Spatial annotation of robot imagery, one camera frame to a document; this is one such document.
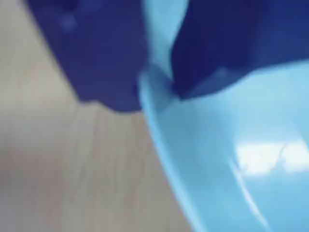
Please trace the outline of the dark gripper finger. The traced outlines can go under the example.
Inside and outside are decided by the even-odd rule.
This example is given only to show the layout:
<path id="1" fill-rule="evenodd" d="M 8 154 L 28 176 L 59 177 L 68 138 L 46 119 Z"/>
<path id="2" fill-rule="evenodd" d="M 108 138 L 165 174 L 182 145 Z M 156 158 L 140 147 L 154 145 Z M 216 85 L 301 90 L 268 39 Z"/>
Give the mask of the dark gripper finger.
<path id="1" fill-rule="evenodd" d="M 45 41 L 77 97 L 141 110 L 138 77 L 148 59 L 140 0 L 28 0 Z"/>
<path id="2" fill-rule="evenodd" d="M 308 57 L 306 0 L 191 0 L 172 47 L 173 88 L 181 99 L 209 95 Z"/>

